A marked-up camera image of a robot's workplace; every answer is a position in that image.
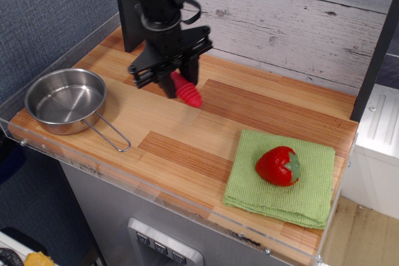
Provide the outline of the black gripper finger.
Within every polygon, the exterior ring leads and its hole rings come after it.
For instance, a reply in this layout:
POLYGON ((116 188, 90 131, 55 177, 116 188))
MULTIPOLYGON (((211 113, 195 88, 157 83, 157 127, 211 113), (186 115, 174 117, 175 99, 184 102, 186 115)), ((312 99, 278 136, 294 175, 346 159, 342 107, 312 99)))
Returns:
POLYGON ((194 55, 187 59, 183 60, 183 64, 180 67, 180 73, 184 76, 187 81, 193 83, 194 85, 198 84, 198 75, 199 75, 199 56, 194 55))
POLYGON ((176 98, 175 84, 171 78, 171 73, 159 74, 157 80, 158 85, 168 98, 176 98))

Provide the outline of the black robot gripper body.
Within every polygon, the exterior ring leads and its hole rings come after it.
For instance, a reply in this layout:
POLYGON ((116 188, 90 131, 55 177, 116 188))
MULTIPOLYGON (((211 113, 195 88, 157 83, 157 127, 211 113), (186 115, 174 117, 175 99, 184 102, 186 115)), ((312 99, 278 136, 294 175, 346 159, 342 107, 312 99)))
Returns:
POLYGON ((210 50, 212 41, 208 26, 181 28, 181 15, 172 17, 167 23, 152 22, 141 15, 145 36, 145 48, 129 66, 137 88, 157 83, 159 74, 180 71, 183 60, 202 55, 210 50))

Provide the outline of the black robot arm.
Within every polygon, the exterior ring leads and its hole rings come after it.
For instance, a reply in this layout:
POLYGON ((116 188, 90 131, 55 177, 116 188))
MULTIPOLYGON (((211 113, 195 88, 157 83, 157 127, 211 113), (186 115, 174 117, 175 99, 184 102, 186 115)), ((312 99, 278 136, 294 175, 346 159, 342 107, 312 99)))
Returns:
POLYGON ((199 57, 212 48, 210 28, 200 26, 182 29, 200 18, 197 12, 184 20, 183 6, 188 3, 197 9, 195 0, 117 0, 126 52, 131 52, 142 42, 145 48, 128 70, 138 88, 157 83, 168 98, 176 96, 171 73, 180 74, 193 84, 198 83, 199 57))

